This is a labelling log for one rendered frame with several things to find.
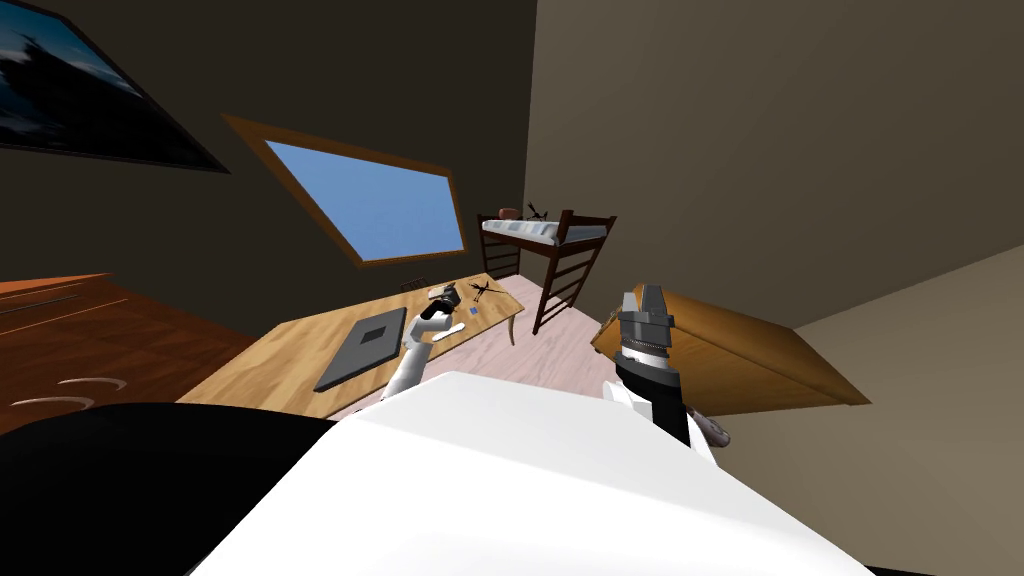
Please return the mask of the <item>dark grey laptop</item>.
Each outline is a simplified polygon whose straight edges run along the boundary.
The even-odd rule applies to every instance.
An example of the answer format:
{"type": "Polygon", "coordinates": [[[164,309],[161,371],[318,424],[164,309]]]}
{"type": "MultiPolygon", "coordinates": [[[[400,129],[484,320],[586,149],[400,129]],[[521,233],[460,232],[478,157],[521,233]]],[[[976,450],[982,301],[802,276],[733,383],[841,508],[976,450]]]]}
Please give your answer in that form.
{"type": "Polygon", "coordinates": [[[357,321],[327,365],[313,392],[324,393],[395,359],[400,352],[407,307],[357,321]]]}

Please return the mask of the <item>dark wooden bunk bed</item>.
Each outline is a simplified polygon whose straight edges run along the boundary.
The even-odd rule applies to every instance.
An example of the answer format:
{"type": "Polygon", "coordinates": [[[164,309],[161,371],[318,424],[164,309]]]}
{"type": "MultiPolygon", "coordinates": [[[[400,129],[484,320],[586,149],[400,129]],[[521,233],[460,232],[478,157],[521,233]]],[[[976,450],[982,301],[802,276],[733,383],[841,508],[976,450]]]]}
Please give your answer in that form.
{"type": "Polygon", "coordinates": [[[517,274],[524,252],[548,259],[532,333],[565,308],[575,305],[617,218],[582,216],[564,210],[555,221],[486,219],[478,233],[484,273],[498,280],[517,274]]]}

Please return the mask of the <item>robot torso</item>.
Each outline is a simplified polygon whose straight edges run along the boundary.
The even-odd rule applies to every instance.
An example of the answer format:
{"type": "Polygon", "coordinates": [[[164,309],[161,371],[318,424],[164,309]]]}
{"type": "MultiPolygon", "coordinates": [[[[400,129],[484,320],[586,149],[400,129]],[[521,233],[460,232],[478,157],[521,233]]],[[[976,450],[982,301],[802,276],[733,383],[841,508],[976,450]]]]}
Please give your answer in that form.
{"type": "Polygon", "coordinates": [[[447,372],[332,425],[195,576],[872,576],[609,400],[447,372]]]}

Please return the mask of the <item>light brown wooden cabinet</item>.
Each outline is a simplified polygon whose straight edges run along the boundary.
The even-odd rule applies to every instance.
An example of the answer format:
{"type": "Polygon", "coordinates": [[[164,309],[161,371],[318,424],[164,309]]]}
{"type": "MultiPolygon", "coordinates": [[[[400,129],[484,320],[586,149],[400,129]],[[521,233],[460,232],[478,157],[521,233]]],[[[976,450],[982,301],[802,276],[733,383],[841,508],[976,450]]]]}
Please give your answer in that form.
{"type": "Polygon", "coordinates": [[[670,291],[674,318],[668,365],[681,385],[655,402],[708,417],[831,405],[868,399],[788,328],[670,291]]]}

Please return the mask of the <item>reddish brown wooden dresser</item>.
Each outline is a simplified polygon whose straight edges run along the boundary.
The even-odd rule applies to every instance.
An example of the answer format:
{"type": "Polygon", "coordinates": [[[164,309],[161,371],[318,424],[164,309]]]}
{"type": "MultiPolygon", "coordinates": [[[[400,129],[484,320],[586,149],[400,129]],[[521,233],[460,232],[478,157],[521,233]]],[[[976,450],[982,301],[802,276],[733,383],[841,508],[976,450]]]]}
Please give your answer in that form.
{"type": "Polygon", "coordinates": [[[0,282],[0,435],[90,407],[174,402],[252,342],[104,274],[0,282]]]}

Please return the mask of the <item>dark framed wall picture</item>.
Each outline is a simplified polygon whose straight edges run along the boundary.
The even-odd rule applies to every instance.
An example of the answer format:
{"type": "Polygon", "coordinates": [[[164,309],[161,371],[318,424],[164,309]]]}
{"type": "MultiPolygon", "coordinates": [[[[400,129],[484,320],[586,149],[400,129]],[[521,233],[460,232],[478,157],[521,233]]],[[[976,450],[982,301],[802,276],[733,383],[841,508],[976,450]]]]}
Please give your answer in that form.
{"type": "Polygon", "coordinates": [[[225,167],[67,18],[0,0],[0,148],[225,167]]]}

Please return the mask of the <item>wooden framed window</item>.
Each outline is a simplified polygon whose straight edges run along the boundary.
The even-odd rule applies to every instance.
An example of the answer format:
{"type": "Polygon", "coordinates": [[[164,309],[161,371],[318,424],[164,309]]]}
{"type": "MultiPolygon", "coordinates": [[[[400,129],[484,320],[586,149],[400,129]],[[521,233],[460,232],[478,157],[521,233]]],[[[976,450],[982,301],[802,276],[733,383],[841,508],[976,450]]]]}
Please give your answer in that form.
{"type": "Polygon", "coordinates": [[[450,169],[231,115],[224,119],[355,266],[466,251],[450,169]]]}

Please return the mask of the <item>light wooden desk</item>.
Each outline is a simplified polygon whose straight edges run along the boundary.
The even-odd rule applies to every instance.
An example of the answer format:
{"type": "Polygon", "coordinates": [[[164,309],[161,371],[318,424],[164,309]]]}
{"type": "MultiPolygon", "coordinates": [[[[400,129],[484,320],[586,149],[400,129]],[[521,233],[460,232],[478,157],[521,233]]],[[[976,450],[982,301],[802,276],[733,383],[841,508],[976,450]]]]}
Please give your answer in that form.
{"type": "MultiPolygon", "coordinates": [[[[514,326],[515,315],[524,310],[511,294],[486,292],[479,302],[468,284],[490,283],[505,288],[486,274],[455,280],[462,303],[453,315],[453,324],[465,329],[434,344],[428,361],[479,336],[505,321],[514,326]],[[478,314],[471,315],[470,307],[478,314]]],[[[408,308],[409,325],[428,304],[429,288],[338,308],[280,324],[253,345],[227,362],[178,402],[239,406],[326,418],[360,401],[387,384],[398,368],[400,355],[331,390],[313,392],[313,386],[353,325],[392,308],[408,308]]]]}

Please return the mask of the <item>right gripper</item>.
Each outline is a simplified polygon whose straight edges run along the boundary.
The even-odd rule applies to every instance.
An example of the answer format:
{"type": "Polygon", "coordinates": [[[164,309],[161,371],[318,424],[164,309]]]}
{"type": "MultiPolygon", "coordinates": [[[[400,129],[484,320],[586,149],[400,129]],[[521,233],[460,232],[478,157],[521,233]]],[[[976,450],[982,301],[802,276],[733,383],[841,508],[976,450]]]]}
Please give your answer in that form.
{"type": "Polygon", "coordinates": [[[634,292],[625,292],[617,319],[625,346],[634,349],[672,347],[674,317],[670,315],[659,285],[644,284],[639,304],[634,292]]]}

